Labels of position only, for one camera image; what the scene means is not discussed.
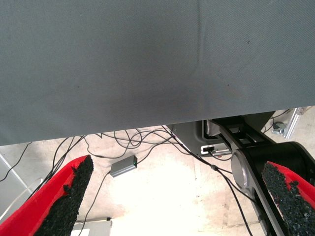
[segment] cable connector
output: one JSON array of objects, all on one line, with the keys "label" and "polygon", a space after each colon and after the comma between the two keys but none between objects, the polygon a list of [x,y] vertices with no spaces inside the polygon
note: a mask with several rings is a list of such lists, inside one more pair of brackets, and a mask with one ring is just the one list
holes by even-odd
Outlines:
[{"label": "cable connector", "polygon": [[219,170],[219,168],[216,165],[211,165],[211,169],[214,170],[214,171],[218,171]]}]

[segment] gray fabric panel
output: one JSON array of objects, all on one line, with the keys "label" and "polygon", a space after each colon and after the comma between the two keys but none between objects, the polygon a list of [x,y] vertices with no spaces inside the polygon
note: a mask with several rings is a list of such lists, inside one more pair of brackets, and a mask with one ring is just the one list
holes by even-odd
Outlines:
[{"label": "gray fabric panel", "polygon": [[314,12],[0,0],[0,145],[314,105]]}]

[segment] black rough foam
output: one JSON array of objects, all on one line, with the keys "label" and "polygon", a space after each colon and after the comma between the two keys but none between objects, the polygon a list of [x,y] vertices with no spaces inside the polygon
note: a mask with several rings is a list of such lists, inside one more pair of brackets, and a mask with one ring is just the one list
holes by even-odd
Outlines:
[{"label": "black rough foam", "polygon": [[77,220],[85,190],[93,172],[93,161],[88,156],[77,169],[73,169],[72,186],[64,185],[67,195],[57,199],[35,236],[69,236]]},{"label": "black rough foam", "polygon": [[283,215],[290,235],[315,236],[315,210],[301,197],[298,182],[290,183],[291,190],[288,190],[285,176],[269,163],[265,164],[262,177]]}]

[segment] silver metal part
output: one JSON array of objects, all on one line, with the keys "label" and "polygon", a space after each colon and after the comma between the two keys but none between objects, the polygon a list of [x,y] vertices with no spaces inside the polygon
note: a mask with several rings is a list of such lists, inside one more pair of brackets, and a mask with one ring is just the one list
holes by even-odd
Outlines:
[{"label": "silver metal part", "polygon": [[274,128],[271,130],[273,134],[282,135],[284,133],[286,124],[284,124],[283,122],[275,122],[273,127]]},{"label": "silver metal part", "polygon": [[213,148],[213,150],[211,151],[212,156],[223,156],[231,154],[231,151],[226,147],[225,144],[212,144],[201,146],[200,153],[202,155],[209,154],[209,151],[206,151],[205,148]]},{"label": "silver metal part", "polygon": [[137,157],[133,155],[133,156],[125,158],[124,160],[121,160],[112,164],[110,175],[112,177],[116,177],[128,171],[136,169],[137,161],[138,161]]},{"label": "silver metal part", "polygon": [[288,124],[286,125],[283,133],[283,136],[286,140],[290,139],[298,120],[300,119],[301,115],[304,114],[305,110],[306,107],[298,107],[294,109],[293,115]]}]

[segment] gray floor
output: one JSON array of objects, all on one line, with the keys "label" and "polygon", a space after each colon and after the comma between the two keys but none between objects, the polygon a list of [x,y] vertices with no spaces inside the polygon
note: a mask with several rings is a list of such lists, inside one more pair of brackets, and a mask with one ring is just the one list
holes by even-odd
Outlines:
[{"label": "gray floor", "polygon": [[[300,142],[315,156],[315,109],[308,109],[301,117],[291,140]],[[290,114],[276,120],[287,121]],[[267,132],[276,142],[284,138]],[[117,132],[125,137],[123,131]],[[124,149],[114,139],[87,137],[90,151],[109,157],[119,156]],[[148,141],[160,141],[151,135]],[[55,149],[62,139],[34,142],[29,146],[15,171],[31,184],[38,177],[45,177],[52,166]],[[0,147],[9,164],[19,158],[26,144]],[[150,145],[128,150],[124,157],[135,154],[142,159]],[[66,144],[58,156],[66,151]],[[67,161],[87,154],[87,145],[80,142],[68,155]],[[117,159],[94,158],[94,173],[84,196],[78,219],[82,220],[90,207],[104,174]],[[208,159],[230,169],[229,162]],[[238,194],[246,218],[254,235],[263,235],[257,217],[247,199]],[[227,236],[246,235],[243,220],[235,200],[222,177],[190,156],[181,154],[172,145],[156,147],[138,169],[116,178],[109,176],[90,212],[88,219],[113,218],[112,236],[122,235],[183,235]]]}]

